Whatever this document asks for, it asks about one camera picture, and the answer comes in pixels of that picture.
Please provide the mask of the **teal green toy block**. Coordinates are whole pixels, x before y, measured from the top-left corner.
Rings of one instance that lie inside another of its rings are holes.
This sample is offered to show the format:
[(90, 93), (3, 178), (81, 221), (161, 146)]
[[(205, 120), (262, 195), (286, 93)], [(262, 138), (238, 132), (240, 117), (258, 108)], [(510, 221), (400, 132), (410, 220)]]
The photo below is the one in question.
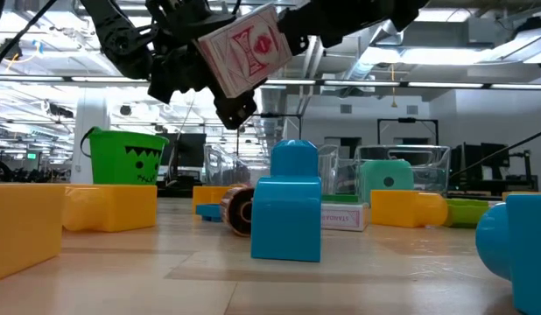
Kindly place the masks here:
[(373, 190), (413, 190), (414, 174), (411, 164), (403, 159), (369, 160), (357, 169), (359, 201), (371, 203)]

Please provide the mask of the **small brown block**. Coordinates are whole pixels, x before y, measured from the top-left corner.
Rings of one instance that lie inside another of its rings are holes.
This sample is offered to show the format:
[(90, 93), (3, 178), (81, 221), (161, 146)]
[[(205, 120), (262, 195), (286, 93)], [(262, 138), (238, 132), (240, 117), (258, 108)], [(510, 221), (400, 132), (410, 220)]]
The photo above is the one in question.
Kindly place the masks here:
[(251, 212), (255, 189), (235, 186), (228, 189), (220, 203), (221, 219), (241, 237), (251, 235)]

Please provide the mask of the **black desk equipment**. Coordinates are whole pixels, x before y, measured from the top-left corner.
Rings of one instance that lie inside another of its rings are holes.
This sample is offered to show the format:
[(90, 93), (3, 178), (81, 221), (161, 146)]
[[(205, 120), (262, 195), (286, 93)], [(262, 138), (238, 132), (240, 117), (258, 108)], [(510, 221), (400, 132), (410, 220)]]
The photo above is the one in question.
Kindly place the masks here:
[(463, 143), (451, 151), (448, 190), (465, 195), (487, 195), (500, 198), (514, 191), (538, 191), (538, 177), (532, 172), (530, 151), (503, 150), (505, 144)]

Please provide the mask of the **red patterned card deck box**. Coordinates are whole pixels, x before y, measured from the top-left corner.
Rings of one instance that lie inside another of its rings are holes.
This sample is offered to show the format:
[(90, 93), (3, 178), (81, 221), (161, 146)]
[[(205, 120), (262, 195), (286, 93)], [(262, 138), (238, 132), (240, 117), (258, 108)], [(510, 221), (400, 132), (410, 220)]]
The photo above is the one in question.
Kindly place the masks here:
[(227, 98), (254, 88), (292, 58), (272, 3), (200, 37), (198, 45)]

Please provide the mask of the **wide clear plastic bin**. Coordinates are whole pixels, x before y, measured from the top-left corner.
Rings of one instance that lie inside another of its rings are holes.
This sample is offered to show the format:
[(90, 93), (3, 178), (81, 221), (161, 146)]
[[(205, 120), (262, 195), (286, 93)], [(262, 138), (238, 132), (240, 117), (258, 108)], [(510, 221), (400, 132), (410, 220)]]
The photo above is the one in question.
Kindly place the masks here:
[[(355, 167), (351, 159), (341, 159), (340, 147), (334, 144), (318, 146), (319, 175), (323, 194), (354, 194)], [(207, 186), (254, 186), (270, 175), (270, 160), (263, 157), (248, 161), (228, 153), (218, 144), (204, 148), (203, 180)]]

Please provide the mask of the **small blue toy block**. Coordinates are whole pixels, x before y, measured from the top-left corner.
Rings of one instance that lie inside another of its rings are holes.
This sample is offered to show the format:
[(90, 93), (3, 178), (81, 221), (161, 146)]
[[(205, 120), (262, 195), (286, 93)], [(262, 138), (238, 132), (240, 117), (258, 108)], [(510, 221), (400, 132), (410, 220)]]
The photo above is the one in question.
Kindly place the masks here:
[(253, 197), (253, 258), (320, 261), (321, 186), (314, 144), (282, 140), (272, 148), (270, 175), (258, 180)]

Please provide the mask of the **picture card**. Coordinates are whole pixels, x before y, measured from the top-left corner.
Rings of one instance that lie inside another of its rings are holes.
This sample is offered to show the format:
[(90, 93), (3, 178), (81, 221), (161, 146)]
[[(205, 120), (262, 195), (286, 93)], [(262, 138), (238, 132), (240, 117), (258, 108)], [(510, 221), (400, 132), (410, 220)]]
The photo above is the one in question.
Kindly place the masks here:
[(367, 203), (321, 205), (321, 228), (326, 230), (363, 232), (370, 222)]

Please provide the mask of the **black computer monitors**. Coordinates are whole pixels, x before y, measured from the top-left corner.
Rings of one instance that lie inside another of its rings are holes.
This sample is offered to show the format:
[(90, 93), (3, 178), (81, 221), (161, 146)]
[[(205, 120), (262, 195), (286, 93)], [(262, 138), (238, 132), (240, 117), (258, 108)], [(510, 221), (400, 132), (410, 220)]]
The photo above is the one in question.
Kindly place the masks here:
[(202, 167), (204, 165), (204, 146), (207, 135), (204, 133), (164, 133), (160, 134), (169, 140), (162, 153), (161, 164), (168, 166), (172, 153), (177, 151), (177, 166)]

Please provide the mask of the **yellow and orange toy brick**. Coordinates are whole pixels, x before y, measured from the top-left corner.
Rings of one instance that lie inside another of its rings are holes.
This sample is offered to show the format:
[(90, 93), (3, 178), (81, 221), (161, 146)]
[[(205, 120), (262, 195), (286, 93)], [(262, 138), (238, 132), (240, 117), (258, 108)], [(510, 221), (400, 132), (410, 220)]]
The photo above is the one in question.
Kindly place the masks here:
[(205, 204), (219, 204), (224, 194), (232, 189), (232, 186), (195, 186), (193, 188), (193, 214), (196, 214), (196, 208), (198, 205)]

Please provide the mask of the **large yellow toy block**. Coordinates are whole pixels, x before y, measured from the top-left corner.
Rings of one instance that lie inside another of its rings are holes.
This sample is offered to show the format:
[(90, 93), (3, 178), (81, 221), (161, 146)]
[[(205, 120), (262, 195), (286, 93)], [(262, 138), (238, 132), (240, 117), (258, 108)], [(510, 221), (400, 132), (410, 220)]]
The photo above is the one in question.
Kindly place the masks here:
[(57, 256), (65, 187), (0, 184), (0, 279)]
[(63, 227), (110, 233), (153, 227), (157, 191), (155, 185), (67, 185)]

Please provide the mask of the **dark green toy brick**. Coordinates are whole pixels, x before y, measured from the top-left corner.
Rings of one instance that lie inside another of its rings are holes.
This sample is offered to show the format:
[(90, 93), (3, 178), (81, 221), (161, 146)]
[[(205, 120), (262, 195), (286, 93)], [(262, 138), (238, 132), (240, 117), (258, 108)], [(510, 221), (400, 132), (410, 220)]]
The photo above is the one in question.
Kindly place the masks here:
[(358, 204), (359, 198), (350, 194), (323, 194), (321, 197), (323, 203), (346, 203)]

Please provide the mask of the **large blue toy block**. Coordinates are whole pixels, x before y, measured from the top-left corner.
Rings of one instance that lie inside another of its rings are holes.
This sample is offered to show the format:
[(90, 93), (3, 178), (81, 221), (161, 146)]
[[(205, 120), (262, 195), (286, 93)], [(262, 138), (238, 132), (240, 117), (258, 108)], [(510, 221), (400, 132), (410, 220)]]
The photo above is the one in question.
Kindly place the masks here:
[(511, 194), (477, 224), (477, 253), (512, 286), (514, 307), (541, 315), (541, 194)]

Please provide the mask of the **black frame stand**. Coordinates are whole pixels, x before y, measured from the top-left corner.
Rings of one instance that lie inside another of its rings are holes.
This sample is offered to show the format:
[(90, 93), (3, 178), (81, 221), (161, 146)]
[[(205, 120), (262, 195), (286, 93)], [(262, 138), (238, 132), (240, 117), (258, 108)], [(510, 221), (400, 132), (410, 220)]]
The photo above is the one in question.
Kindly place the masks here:
[(381, 136), (381, 123), (382, 122), (395, 122), (395, 123), (432, 123), (434, 130), (430, 130), (434, 135), (435, 145), (439, 146), (439, 120), (437, 119), (418, 119), (413, 117), (401, 117), (401, 118), (378, 118), (376, 120), (376, 143), (382, 144)]

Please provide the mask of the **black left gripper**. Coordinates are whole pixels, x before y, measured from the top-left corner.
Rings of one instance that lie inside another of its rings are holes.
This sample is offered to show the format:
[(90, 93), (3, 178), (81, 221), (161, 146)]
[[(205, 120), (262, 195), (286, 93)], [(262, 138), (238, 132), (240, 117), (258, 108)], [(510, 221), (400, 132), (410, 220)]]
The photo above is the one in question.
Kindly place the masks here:
[(257, 109), (255, 91), (228, 98), (198, 47), (200, 37), (231, 24), (236, 14), (211, 10), (208, 0), (145, 0), (145, 7), (158, 27), (148, 94), (168, 103), (175, 91), (208, 88), (224, 127), (237, 130)]

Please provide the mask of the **lime green toy brick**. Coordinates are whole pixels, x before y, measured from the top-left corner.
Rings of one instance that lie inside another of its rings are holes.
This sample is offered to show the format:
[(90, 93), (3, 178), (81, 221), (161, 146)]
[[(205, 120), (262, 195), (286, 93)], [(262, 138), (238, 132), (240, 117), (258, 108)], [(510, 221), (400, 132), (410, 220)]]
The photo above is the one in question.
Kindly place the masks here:
[(444, 223), (449, 228), (475, 228), (488, 211), (486, 200), (446, 199), (448, 214)]

